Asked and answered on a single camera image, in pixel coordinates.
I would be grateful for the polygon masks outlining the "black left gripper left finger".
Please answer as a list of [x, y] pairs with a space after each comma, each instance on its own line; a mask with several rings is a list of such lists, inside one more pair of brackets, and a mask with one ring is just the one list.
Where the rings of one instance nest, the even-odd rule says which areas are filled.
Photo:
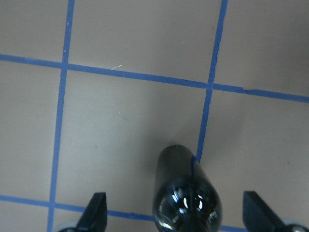
[[107, 227], [107, 199], [105, 192], [94, 193], [75, 230], [77, 232], [105, 232]]

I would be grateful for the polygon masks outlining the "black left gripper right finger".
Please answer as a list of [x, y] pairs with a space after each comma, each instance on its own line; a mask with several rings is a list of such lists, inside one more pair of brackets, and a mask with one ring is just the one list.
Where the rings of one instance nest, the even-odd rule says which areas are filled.
[[243, 193], [243, 224], [249, 232], [288, 232], [283, 221], [255, 191]]

